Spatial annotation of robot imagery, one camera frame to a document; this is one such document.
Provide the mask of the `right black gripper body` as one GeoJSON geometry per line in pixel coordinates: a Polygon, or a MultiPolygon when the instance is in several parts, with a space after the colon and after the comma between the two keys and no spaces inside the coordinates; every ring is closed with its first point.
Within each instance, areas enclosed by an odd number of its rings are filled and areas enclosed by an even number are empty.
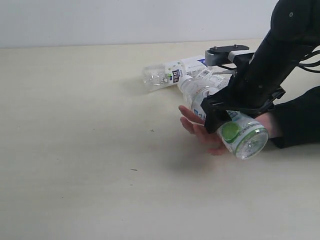
{"type": "Polygon", "coordinates": [[[250,115],[262,94],[271,94],[298,63],[298,45],[265,39],[252,58],[230,80],[225,97],[227,110],[250,115]]]}

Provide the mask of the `person's open bare hand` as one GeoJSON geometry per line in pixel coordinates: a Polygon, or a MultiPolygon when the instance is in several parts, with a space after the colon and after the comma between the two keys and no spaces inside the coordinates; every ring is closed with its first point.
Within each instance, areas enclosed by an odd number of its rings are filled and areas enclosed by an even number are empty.
{"type": "MultiPolygon", "coordinates": [[[[202,144],[209,146],[207,150],[209,154],[213,156],[220,156],[228,151],[216,133],[207,133],[204,127],[204,121],[201,118],[196,116],[184,105],[179,105],[178,109],[182,114],[182,117],[180,118],[182,126],[190,134],[195,135],[202,144]]],[[[270,139],[280,138],[283,136],[280,125],[270,112],[259,115],[256,120],[267,129],[270,139]]]]}

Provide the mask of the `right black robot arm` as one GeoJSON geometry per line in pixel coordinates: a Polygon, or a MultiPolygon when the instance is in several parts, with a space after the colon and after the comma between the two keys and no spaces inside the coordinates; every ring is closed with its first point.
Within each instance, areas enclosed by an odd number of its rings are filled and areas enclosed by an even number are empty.
{"type": "Polygon", "coordinates": [[[213,133],[229,122],[228,111],[253,118],[270,111],[274,100],[285,94],[281,84],[294,68],[318,72],[320,63],[308,59],[320,53],[319,45],[319,1],[280,0],[271,15],[270,30],[254,53],[238,44],[209,48],[208,66],[234,64],[234,68],[228,85],[201,103],[206,131],[213,133]]]}

